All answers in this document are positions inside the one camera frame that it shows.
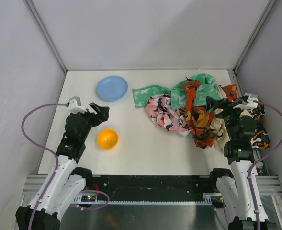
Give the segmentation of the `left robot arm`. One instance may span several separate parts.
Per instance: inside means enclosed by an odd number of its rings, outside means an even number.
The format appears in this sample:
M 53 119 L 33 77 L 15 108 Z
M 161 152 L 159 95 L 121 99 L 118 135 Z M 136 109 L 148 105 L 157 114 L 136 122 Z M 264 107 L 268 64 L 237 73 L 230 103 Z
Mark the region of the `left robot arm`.
M 87 187 L 92 186 L 92 172 L 78 167 L 86 146 L 85 141 L 93 127 L 106 122 L 110 108 L 90 103 L 94 110 L 89 112 L 76 99 L 71 99 L 64 106 L 70 111 L 66 118 L 65 132 L 57 151 L 50 148 L 55 161 L 36 193 L 26 207 L 16 211 L 16 220 L 21 230 L 58 230 L 64 213 L 74 198 Z

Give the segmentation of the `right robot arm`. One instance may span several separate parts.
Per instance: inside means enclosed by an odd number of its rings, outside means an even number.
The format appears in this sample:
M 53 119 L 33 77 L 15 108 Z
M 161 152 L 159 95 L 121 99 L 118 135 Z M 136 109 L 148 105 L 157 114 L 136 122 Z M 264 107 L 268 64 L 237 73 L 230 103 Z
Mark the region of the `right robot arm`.
M 241 113 L 257 105 L 250 96 L 234 102 L 227 98 L 217 100 L 206 97 L 206 111 L 221 109 L 215 117 L 224 121 L 229 136 L 224 146 L 224 156 L 230 169 L 214 168 L 210 176 L 216 180 L 216 188 L 222 195 L 230 230 L 277 229 L 263 208 L 256 183 L 257 170 L 251 140 L 255 136 L 257 122 Z

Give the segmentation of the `pink navy patterned cloth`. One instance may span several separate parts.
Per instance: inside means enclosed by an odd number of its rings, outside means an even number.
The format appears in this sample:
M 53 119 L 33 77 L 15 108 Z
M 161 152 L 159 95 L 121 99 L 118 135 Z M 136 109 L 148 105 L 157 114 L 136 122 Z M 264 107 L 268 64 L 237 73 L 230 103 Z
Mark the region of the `pink navy patterned cloth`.
M 184 137 L 190 134 L 184 109 L 173 109 L 169 94 L 148 98 L 145 109 L 152 122 L 158 127 L 168 132 L 179 133 Z

